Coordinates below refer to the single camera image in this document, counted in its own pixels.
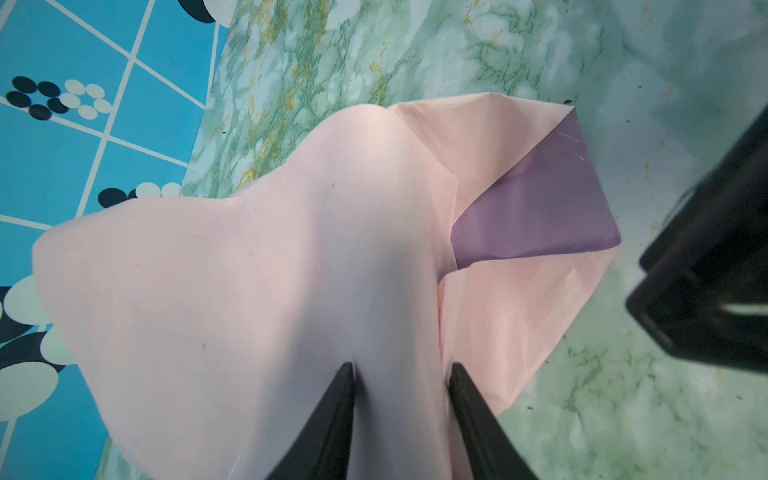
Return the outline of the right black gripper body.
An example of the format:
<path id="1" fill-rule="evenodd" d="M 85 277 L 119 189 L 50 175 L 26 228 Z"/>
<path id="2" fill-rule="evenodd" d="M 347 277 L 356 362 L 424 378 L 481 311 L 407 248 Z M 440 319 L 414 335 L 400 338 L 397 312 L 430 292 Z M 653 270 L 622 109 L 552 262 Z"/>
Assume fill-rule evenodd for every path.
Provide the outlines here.
<path id="1" fill-rule="evenodd" d="M 689 195 L 640 258 L 626 308 L 667 354 L 767 370 L 767 114 Z"/>

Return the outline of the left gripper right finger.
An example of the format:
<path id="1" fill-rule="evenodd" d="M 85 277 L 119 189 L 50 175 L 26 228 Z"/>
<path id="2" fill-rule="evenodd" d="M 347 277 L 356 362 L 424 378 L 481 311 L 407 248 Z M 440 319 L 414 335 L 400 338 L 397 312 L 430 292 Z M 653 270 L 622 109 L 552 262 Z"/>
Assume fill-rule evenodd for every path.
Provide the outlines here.
<path id="1" fill-rule="evenodd" d="M 467 369 L 451 367 L 448 391 L 475 479 L 537 480 L 514 448 Z"/>

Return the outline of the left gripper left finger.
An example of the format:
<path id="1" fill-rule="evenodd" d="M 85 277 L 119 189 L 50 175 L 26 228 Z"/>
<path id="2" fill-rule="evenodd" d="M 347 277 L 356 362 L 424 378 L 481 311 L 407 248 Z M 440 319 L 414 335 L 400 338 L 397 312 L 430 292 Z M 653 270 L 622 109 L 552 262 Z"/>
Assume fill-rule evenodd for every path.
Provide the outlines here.
<path id="1" fill-rule="evenodd" d="M 354 405 L 354 366 L 346 362 L 339 367 L 296 440 L 267 479 L 346 479 Z"/>

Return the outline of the purple wrapping paper sheet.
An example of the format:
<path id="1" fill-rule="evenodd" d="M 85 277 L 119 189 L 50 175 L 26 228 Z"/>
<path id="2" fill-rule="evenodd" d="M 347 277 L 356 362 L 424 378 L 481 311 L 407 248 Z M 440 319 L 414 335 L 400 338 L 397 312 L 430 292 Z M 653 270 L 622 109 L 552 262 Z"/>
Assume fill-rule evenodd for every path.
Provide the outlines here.
<path id="1" fill-rule="evenodd" d="M 467 477 L 450 367 L 508 409 L 620 234 L 570 105 L 478 94 L 341 110 L 226 199 L 136 198 L 33 250 L 121 453 L 264 478 L 344 363 L 353 479 Z"/>

